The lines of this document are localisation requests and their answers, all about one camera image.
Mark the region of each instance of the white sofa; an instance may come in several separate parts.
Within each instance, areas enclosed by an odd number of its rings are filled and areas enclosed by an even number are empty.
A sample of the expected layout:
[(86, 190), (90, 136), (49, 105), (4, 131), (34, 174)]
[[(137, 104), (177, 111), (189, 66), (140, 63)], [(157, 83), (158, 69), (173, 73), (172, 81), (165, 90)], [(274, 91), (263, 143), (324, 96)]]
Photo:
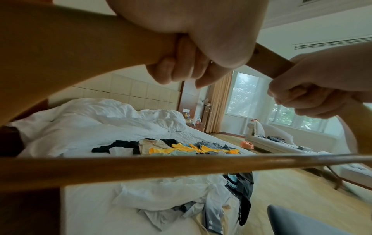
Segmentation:
[[(263, 130), (261, 129), (261, 127), (256, 127), (256, 130), (255, 130), (255, 125), (256, 124), (254, 122), (248, 123), (247, 125), (248, 133), (245, 138), (245, 140), (252, 143), (255, 148), (257, 147), (257, 148), (266, 150), (270, 153), (306, 153), (306, 154), (315, 153), (315, 152), (303, 151), (303, 150), (296, 148), (297, 146), (293, 142), (293, 136), (291, 136), (290, 134), (286, 133), (285, 131), (277, 127), (271, 126), (269, 124), (261, 123), (260, 125), (262, 125)], [(293, 145), (293, 147), (287, 144), (281, 144), (279, 142), (275, 142), (275, 141), (265, 139), (262, 137), (258, 137), (258, 136), (280, 137), (281, 139), (285, 140), (285, 143)]]

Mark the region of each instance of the orange object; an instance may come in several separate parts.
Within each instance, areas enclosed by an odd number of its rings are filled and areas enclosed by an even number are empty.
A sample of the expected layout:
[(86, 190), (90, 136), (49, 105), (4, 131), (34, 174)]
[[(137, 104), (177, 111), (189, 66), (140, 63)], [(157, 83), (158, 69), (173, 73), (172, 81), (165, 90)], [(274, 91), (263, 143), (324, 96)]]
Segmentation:
[(245, 148), (245, 149), (253, 149), (253, 144), (251, 144), (251, 143), (249, 143), (249, 142), (247, 142), (247, 141), (242, 141), (242, 142), (240, 143), (240, 146), (241, 146), (242, 148)]

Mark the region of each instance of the headboard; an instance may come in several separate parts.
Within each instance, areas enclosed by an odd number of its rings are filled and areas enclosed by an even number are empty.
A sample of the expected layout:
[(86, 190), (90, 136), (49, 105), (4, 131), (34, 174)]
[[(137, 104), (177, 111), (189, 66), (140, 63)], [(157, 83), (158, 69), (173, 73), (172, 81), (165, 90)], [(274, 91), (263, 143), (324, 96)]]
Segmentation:
[(180, 94), (166, 87), (107, 73), (52, 95), (49, 97), (49, 106), (56, 107), (78, 98), (106, 98), (128, 103), (137, 111), (177, 110)]

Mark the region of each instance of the window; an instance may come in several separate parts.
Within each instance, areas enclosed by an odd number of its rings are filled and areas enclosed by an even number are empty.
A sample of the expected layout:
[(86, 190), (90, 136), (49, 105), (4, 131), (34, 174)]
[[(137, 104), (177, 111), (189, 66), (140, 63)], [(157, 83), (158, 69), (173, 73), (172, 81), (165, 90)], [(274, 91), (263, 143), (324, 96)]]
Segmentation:
[(328, 120), (318, 118), (297, 116), (293, 108), (286, 108), (277, 104), (274, 105), (271, 111), (269, 121), (316, 132), (324, 132), (328, 122)]
[(232, 76), (232, 90), (230, 91), (230, 101), (226, 113), (248, 117), (251, 106), (253, 105), (258, 77), (248, 74), (234, 72)]

